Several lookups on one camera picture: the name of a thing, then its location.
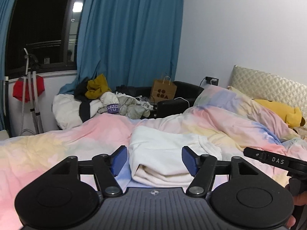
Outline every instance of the wall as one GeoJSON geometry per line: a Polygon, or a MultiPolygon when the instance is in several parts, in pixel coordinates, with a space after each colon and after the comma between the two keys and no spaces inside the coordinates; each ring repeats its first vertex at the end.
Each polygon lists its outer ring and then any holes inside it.
{"type": "MultiPolygon", "coordinates": [[[[52,101],[62,86],[66,83],[71,83],[75,79],[76,71],[46,73],[40,74],[40,76],[43,76],[45,85],[45,91],[38,97],[43,128],[45,132],[58,130],[56,120],[51,111],[52,101]]],[[[13,80],[9,83],[9,108],[13,136],[18,136],[21,121],[21,101],[12,97],[14,84],[15,82],[13,80]]],[[[24,129],[25,128],[34,131],[29,103],[26,103],[25,106],[24,129]]]]}
{"type": "Polygon", "coordinates": [[[234,65],[307,85],[307,0],[185,0],[176,80],[229,84],[234,65]]]}

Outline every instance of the tie-dye duvet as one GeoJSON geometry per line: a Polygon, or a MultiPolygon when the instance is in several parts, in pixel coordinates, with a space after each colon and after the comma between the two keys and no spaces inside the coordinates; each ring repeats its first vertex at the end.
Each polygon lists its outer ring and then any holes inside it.
{"type": "MultiPolygon", "coordinates": [[[[89,160],[100,153],[111,154],[120,145],[129,146],[133,130],[140,125],[169,133],[206,136],[221,149],[222,159],[227,161],[234,155],[243,157],[247,146],[307,161],[307,143],[276,114],[243,94],[207,85],[194,107],[183,114],[130,120],[104,113],[77,128],[0,142],[0,229],[21,228],[14,198],[28,183],[66,156],[89,160]]],[[[286,171],[246,159],[280,184],[287,183],[286,171]]],[[[143,186],[131,180],[128,162],[116,179],[123,189],[143,186]]],[[[82,180],[95,187],[92,177],[82,180]]],[[[221,177],[215,186],[225,181],[221,177]]]]}

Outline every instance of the purple tag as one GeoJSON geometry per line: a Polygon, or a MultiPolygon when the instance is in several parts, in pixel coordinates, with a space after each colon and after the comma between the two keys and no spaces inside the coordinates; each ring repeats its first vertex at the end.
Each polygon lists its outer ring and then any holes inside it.
{"type": "Polygon", "coordinates": [[[109,104],[106,108],[108,109],[108,113],[119,113],[118,104],[109,104]]]}

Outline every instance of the paper bag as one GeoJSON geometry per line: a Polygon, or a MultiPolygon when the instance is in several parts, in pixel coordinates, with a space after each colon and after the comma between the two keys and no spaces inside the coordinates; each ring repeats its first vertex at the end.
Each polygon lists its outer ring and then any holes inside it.
{"type": "Polygon", "coordinates": [[[157,103],[162,100],[173,99],[176,90],[177,86],[171,82],[170,77],[166,76],[163,80],[155,79],[151,88],[150,101],[157,103]]]}

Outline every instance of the human hand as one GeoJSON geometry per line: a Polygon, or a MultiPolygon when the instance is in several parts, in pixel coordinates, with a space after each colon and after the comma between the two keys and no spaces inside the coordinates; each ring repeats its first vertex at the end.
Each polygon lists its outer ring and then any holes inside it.
{"type": "MultiPolygon", "coordinates": [[[[304,191],[303,193],[297,196],[293,196],[293,201],[294,201],[294,205],[296,206],[307,205],[307,191],[304,191]]],[[[294,226],[294,224],[295,224],[295,218],[293,217],[293,215],[291,215],[291,217],[289,218],[286,224],[286,227],[290,228],[294,226]]]]}

